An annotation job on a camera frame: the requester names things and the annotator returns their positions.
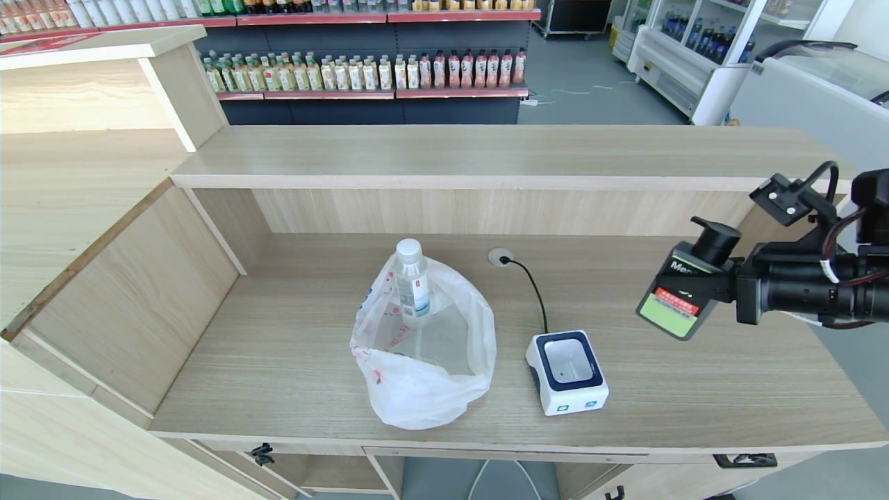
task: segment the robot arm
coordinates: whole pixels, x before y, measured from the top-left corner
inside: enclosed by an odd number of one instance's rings
[[[828,170],[822,196],[812,185]],[[807,215],[817,225],[796,242],[758,243],[746,259],[729,258],[741,238],[736,229],[693,217],[704,228],[701,235],[674,247],[639,304],[639,316],[680,340],[692,337],[716,302],[736,302],[738,322],[749,325],[770,310],[815,314],[834,329],[889,321],[889,169],[853,180],[858,210],[845,218],[832,203],[838,174],[837,164],[826,162],[804,181],[777,173],[751,192],[782,225]],[[837,244],[853,222],[857,254]]]

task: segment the red label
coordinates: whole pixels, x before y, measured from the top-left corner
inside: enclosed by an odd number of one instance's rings
[[[683,299],[671,294],[670,292],[668,292],[667,290],[664,290],[663,288],[658,288],[657,290],[655,290],[654,295],[657,298],[664,301],[667,305],[671,306],[672,308],[674,308],[676,310],[684,312],[685,314],[687,314],[689,316],[697,316],[698,311],[701,310],[700,307],[694,305],[691,302],[688,302],[686,300],[683,300]]]
[[[17,53],[54,51],[62,47],[66,47],[77,42],[82,42],[87,38],[101,35],[101,33],[84,33],[83,35],[73,36],[53,36],[52,38],[42,38],[28,44],[19,45],[12,49],[3,51],[3,55],[12,55]]]

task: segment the red shelf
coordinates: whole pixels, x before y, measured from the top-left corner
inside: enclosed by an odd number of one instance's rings
[[[451,97],[527,97],[528,87],[512,86],[510,88],[491,89],[412,89],[398,90],[398,99],[447,99]]]
[[[390,12],[389,22],[441,22],[461,20],[540,20],[541,10],[532,11],[439,11]]]
[[[122,29],[160,28],[162,26],[187,26],[189,24],[203,24],[207,28],[222,28],[235,26],[235,16],[220,16],[212,18],[160,20],[158,22],[141,22],[138,24],[122,24],[120,26],[106,26],[100,31],[120,31]]]
[[[335,92],[335,91],[306,91],[306,92],[266,92],[267,101],[293,101],[307,99],[329,99],[329,100],[359,100],[359,101],[388,101],[395,99],[395,93],[392,91],[357,91],[357,92]]]
[[[5,35],[0,37],[0,43],[21,42],[23,40],[37,40],[39,38],[51,38],[53,36],[70,36],[82,35],[84,33],[95,33],[98,28],[72,28],[72,29],[45,29],[43,31],[29,31],[28,33],[16,33],[14,35]]]
[[[371,24],[386,22],[386,14],[262,14],[238,16],[238,26],[280,24]]]
[[[216,93],[220,101],[262,101],[262,92],[220,92]]]

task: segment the drawer handle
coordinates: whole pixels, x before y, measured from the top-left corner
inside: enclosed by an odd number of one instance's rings
[[[774,453],[753,453],[729,458],[728,455],[713,455],[723,469],[754,469],[757,467],[777,467],[778,459]]]
[[[611,493],[605,493],[605,500],[623,500],[623,485],[617,487],[617,496],[611,496]]]
[[[262,443],[261,446],[258,446],[252,450],[250,450],[250,456],[253,457],[253,461],[261,467],[265,464],[273,464],[275,459],[272,458],[269,453],[272,452],[272,447],[268,443]]]

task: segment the plastic bag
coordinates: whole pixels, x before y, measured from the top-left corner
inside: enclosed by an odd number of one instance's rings
[[[427,258],[428,319],[422,327],[405,325],[395,259],[389,257],[358,308],[352,353],[383,423],[409,431],[445,425],[491,386],[494,315],[459,272]]]

